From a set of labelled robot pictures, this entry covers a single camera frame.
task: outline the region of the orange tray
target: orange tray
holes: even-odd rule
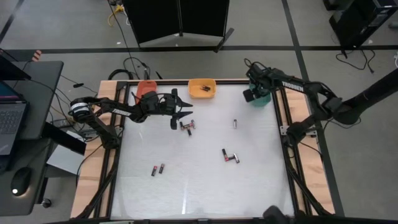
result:
[[[148,93],[150,91],[156,91],[157,85],[155,81],[141,81],[138,83],[137,87],[137,94],[136,96],[138,98],[141,98],[145,93]]]
[[[208,86],[210,91],[201,90],[202,86]],[[216,80],[211,78],[195,78],[188,82],[189,95],[193,99],[209,99],[216,95]]]

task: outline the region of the black desk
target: black desk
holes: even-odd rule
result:
[[[21,69],[26,62],[13,62]],[[46,162],[52,149],[53,141],[77,153],[84,154],[86,144],[71,137],[62,130],[45,122],[50,109],[54,91],[58,85],[63,62],[29,62],[24,71],[32,80],[18,81],[15,90],[30,103],[25,125],[15,145],[15,155],[5,173],[0,174],[0,216],[28,215],[35,203],[41,203],[47,183]],[[15,81],[6,82],[14,86]],[[11,193],[11,180],[15,172],[30,163],[32,177],[28,191],[19,197]]]
[[[13,62],[13,64],[22,69],[25,67],[26,62]],[[60,61],[29,62],[26,64],[24,71],[32,77],[32,80],[43,83],[55,91],[61,76],[62,68],[63,62]],[[15,81],[6,83],[10,86],[14,86]],[[38,83],[25,80],[18,81],[14,89],[22,94],[30,104],[19,139],[33,140],[41,137],[48,137],[79,154],[84,154],[86,147],[84,143],[45,122],[54,97],[54,92],[52,90]]]
[[[10,170],[0,175],[0,216],[28,215],[32,212],[33,205],[38,203],[42,192],[45,163],[52,145],[53,142],[49,138],[17,143],[18,149]],[[11,192],[11,180],[15,172],[30,161],[32,161],[29,165],[32,177],[29,188],[25,194],[16,197]]]

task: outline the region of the computer mouse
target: computer mouse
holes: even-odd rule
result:
[[[15,196],[23,195],[29,187],[32,169],[23,167],[17,170],[11,181],[11,192]]]

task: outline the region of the wooden table frame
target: wooden table frame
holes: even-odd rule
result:
[[[227,79],[216,80],[218,84],[247,84],[247,79]],[[128,99],[127,89],[131,85],[137,85],[139,81],[102,81],[98,92],[98,98],[108,97],[117,100],[121,103],[126,103]],[[158,85],[186,85],[188,80],[156,80]],[[278,125],[289,125],[294,121],[302,121],[309,116],[308,106],[305,95],[292,90],[285,91],[281,89],[273,94],[275,112],[277,115]],[[103,114],[101,120],[105,124],[122,125],[125,118],[120,118],[115,114]],[[318,140],[320,144],[326,145],[323,131],[318,131]],[[306,137],[303,143],[318,149],[316,138]],[[85,157],[90,155],[98,146],[101,140],[89,142],[86,147]],[[284,157],[291,158],[292,164],[295,166],[301,179],[305,183],[315,198],[321,205],[331,213],[336,211],[337,214],[342,215],[342,208],[340,197],[338,195],[336,182],[331,168],[330,158],[328,156],[327,148],[322,147],[323,161],[319,154],[307,146],[299,144],[293,149],[289,149],[289,154]],[[102,147],[99,148],[81,167],[80,179],[76,188],[75,201],[73,203],[71,217],[79,215],[83,209],[89,204],[90,200],[96,193],[98,186],[102,183],[104,177],[109,172],[114,160],[118,161],[118,153],[113,149],[105,151]],[[290,191],[294,203],[295,212],[297,210],[305,211],[306,213],[313,213],[312,207],[297,186],[297,184],[288,175]],[[114,185],[116,178],[106,189],[96,210],[91,214],[92,217],[108,217],[111,214],[111,204],[114,192]]]

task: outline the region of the white table surface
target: white table surface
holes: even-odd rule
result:
[[[180,85],[158,86],[157,93],[172,88],[194,105],[183,108],[193,114],[181,121],[194,119],[197,128],[188,137],[171,130],[170,116],[150,116],[141,124],[126,120],[111,218],[261,217],[271,205],[293,215],[273,103],[260,108],[246,103],[247,85],[218,85],[210,100],[191,99],[188,87]],[[222,148],[241,162],[225,162]]]

